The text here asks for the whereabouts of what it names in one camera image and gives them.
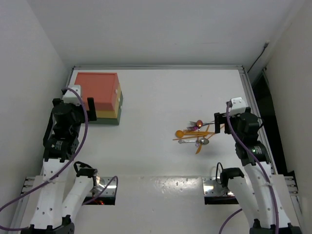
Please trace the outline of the orange plastic spoon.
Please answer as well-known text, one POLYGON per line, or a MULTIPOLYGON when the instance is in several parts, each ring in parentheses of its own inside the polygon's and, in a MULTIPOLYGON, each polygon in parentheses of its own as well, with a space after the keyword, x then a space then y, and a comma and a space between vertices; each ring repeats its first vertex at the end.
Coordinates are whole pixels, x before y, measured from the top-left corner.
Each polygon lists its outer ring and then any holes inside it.
POLYGON ((205 131, 182 131, 182 130, 177 130, 175 133, 175 136, 177 138, 183 138, 185 136, 198 136, 198 135, 209 135, 210 132, 205 132, 205 131))

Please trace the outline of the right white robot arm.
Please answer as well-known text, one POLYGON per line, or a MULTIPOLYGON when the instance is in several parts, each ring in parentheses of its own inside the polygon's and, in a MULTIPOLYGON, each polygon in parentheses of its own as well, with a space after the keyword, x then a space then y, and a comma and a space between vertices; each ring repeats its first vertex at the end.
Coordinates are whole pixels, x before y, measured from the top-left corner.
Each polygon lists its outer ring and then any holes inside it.
POLYGON ((227 102, 224 114, 216 113, 215 132, 225 125, 225 133, 235 140, 240 168, 226 168, 220 174, 223 188, 229 189, 244 212, 251 234, 300 234, 288 218, 272 182, 271 160, 267 149, 258 140, 261 128, 250 108, 237 101, 227 102))

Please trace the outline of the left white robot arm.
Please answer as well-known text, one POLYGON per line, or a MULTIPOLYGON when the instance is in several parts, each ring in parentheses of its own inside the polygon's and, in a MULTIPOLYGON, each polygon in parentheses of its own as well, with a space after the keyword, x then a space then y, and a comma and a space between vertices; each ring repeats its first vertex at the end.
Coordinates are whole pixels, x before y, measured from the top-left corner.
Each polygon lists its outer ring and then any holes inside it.
POLYGON ((72 234, 74 220, 96 186, 97 169, 73 162, 82 146, 78 136, 87 116, 82 106, 53 99, 53 133, 44 137, 43 178, 35 213, 25 234, 72 234))

